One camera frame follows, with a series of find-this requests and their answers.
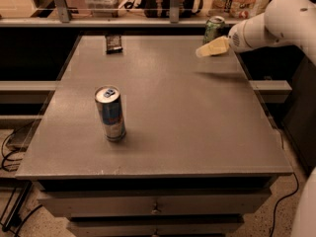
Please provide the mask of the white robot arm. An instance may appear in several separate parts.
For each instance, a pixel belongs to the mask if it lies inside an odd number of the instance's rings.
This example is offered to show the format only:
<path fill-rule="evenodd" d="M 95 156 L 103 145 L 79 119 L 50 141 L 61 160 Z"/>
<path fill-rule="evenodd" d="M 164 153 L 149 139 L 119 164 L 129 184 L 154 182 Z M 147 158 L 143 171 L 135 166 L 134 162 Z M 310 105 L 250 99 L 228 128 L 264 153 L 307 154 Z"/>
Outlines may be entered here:
<path fill-rule="evenodd" d="M 231 47 L 246 52 L 261 47 L 295 45 L 316 64 L 316 6 L 310 0 L 272 0 L 264 13 L 231 28 L 199 47 L 197 57 L 218 55 Z M 290 237 L 316 237 L 316 169 L 303 188 Z"/>

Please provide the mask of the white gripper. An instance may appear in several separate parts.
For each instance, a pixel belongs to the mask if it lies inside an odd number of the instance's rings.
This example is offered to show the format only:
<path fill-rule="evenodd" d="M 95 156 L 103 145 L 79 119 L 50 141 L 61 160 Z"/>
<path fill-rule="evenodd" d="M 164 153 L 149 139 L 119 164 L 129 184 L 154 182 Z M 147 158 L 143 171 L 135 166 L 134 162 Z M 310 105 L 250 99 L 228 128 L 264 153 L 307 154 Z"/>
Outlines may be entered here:
<path fill-rule="evenodd" d="M 197 57 L 226 53 L 230 47 L 236 52 L 246 52 L 260 47 L 260 25 L 254 19 L 234 25 L 228 37 L 216 38 L 196 50 Z"/>

